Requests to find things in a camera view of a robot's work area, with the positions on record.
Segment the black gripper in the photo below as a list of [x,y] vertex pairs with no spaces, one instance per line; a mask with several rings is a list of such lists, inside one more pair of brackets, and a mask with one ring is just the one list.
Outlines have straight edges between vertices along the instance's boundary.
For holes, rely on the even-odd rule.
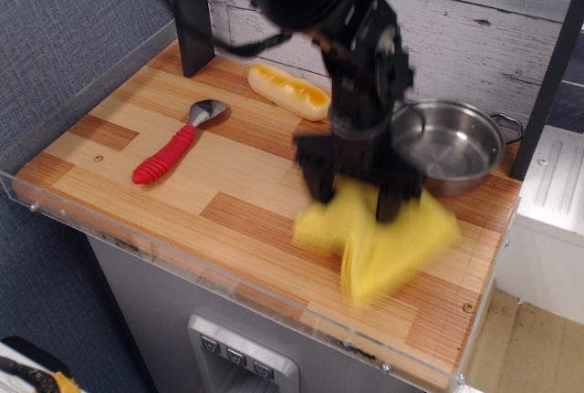
[[300,165],[311,197],[329,203],[336,193],[336,176],[380,186],[376,220],[390,223],[402,204],[422,195],[425,176],[392,147],[389,132],[365,140],[329,134],[299,134],[295,161]]

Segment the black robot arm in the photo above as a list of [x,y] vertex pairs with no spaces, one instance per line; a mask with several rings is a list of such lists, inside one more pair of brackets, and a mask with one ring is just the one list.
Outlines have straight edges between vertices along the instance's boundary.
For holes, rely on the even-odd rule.
[[386,0],[252,0],[285,33],[319,46],[331,78],[327,135],[297,135],[296,160],[311,196],[330,202],[338,176],[379,188],[376,218],[392,222],[425,178],[394,150],[396,102],[413,84],[397,16]]

